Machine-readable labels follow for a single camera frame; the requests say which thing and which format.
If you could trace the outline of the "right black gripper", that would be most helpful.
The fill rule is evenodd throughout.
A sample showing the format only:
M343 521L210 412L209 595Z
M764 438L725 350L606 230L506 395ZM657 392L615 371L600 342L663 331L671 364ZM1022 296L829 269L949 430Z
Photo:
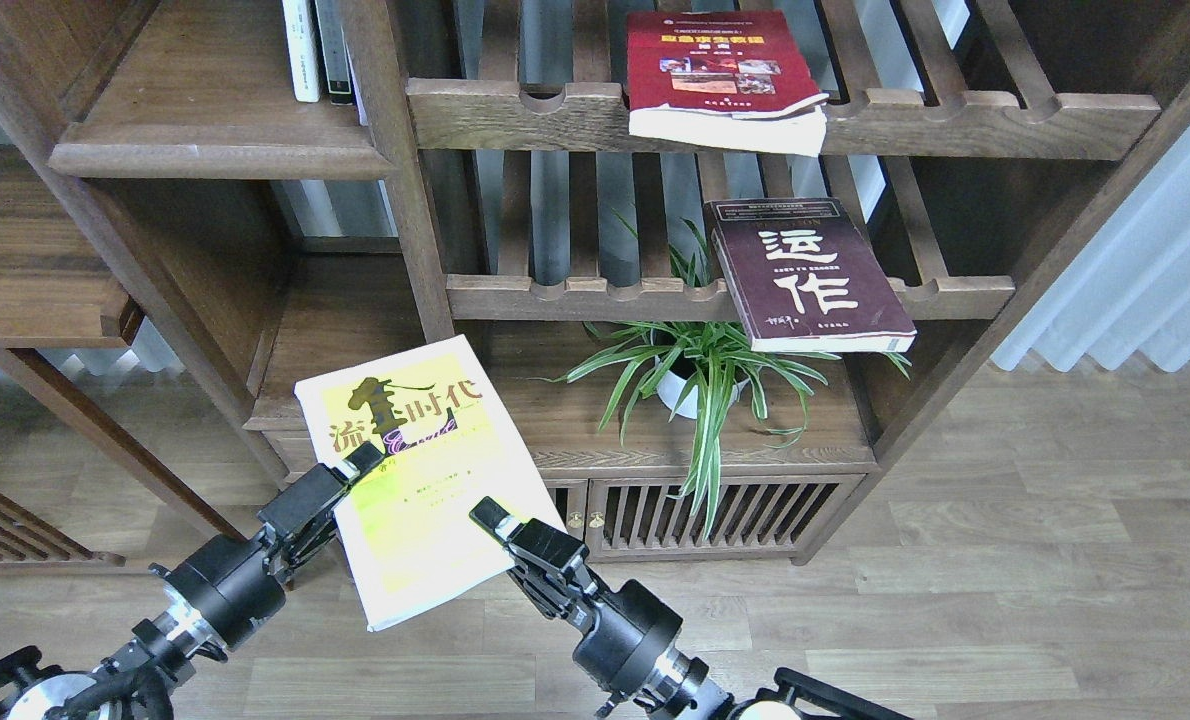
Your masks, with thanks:
M585 564L585 543L537 519L519 521L494 497L481 497L470 518L511 553L511 577L536 609L578 630L574 660L601 691L613 701L676 699L685 685L676 611L635 580L613 591Z

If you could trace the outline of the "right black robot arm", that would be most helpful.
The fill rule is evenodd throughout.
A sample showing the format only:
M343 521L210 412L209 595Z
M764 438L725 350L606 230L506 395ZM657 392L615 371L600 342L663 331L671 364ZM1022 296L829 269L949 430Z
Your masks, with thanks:
M775 670L772 688L735 700L704 660L677 650L677 612L635 580L613 591L587 565L585 543L539 519L521 521L494 497L481 497L470 516L511 555L511 578L536 609L580 630L572 659L609 694L596 716L627 701L650 719L810 719L800 702L818 707L819 719L901 716L788 666Z

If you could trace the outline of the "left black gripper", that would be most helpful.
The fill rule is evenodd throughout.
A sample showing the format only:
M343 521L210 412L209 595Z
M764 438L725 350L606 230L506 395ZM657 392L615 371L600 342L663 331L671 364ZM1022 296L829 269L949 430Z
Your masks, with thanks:
M336 537L333 511L386 452L363 442L340 467L317 467L258 511L246 541L215 536L187 561L151 571L164 580L169 609L155 620L184 651L233 650L284 605L284 584Z

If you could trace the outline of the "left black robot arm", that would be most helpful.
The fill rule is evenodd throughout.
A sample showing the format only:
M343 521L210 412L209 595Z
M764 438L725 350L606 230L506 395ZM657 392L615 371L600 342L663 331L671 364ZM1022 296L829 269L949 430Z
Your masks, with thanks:
M0 719L170 719L193 660L221 664L284 606L293 574L336 536L336 505L383 459L365 443L313 467L258 511L253 537L215 536L174 569L152 565L167 609L87 674L39 666L35 646L5 656Z

